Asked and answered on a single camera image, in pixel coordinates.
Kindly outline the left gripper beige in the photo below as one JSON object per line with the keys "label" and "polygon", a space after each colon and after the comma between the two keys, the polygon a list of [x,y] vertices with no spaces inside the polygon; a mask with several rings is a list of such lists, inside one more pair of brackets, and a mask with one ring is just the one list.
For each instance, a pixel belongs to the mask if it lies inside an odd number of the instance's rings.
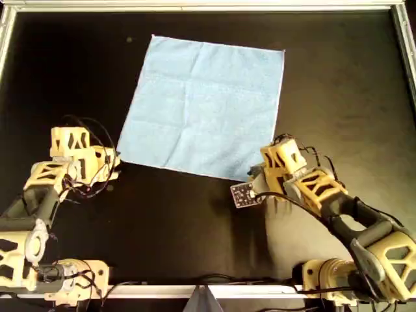
{"label": "left gripper beige", "polygon": [[77,187],[92,187],[95,183],[118,179],[116,167],[120,164],[120,157],[112,148],[90,146],[76,149],[73,160],[77,169],[74,179]]}

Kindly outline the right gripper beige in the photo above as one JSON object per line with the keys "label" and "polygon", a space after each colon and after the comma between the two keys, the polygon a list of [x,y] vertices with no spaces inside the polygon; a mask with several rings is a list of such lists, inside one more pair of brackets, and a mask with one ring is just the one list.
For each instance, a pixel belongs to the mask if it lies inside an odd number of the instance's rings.
{"label": "right gripper beige", "polygon": [[269,191],[287,195],[283,185],[287,174],[288,171],[285,166],[273,167],[265,165],[265,178]]}

